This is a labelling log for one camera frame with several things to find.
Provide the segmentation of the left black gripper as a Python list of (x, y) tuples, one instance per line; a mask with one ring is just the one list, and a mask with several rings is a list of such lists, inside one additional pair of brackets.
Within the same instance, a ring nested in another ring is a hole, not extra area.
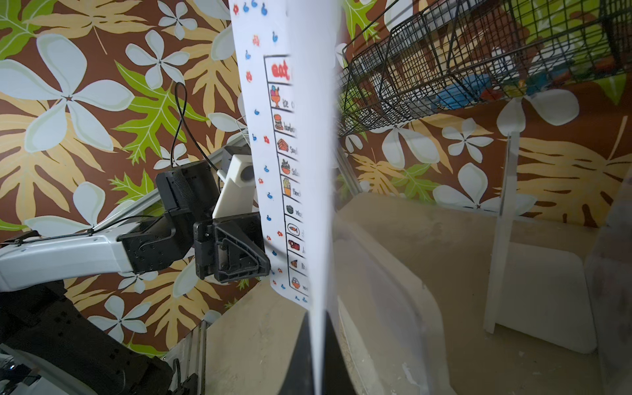
[(194, 252), (202, 280), (213, 277), (226, 284), (271, 272), (258, 212), (195, 223)]

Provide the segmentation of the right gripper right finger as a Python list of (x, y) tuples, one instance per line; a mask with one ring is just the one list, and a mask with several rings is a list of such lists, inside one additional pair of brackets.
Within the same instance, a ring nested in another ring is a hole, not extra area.
[(325, 319), (323, 394), (356, 395), (329, 313)]

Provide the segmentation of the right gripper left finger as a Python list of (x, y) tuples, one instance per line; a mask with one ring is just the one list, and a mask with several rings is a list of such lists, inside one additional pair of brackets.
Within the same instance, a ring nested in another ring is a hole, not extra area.
[(279, 395), (314, 395), (314, 372), (312, 362), (309, 314), (306, 313), (291, 355), (286, 377)]

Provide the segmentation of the dotted border table menu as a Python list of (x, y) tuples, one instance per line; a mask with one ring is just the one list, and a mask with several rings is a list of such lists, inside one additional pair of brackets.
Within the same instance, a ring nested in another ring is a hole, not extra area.
[(314, 394), (322, 394), (337, 4), (232, 1), (229, 12), (269, 282), (309, 314)]

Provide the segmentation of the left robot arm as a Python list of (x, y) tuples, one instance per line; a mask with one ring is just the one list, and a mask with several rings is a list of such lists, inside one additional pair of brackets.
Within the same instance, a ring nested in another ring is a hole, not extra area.
[(31, 231), (1, 249), (1, 344), (43, 379), (44, 394), (194, 394), (198, 377), (178, 362), (138, 354), (83, 317), (64, 294), (67, 278), (144, 274), (195, 253), (199, 279), (225, 284), (270, 272), (252, 210), (253, 161), (238, 154), (158, 174), (160, 217), (130, 216), (81, 233)]

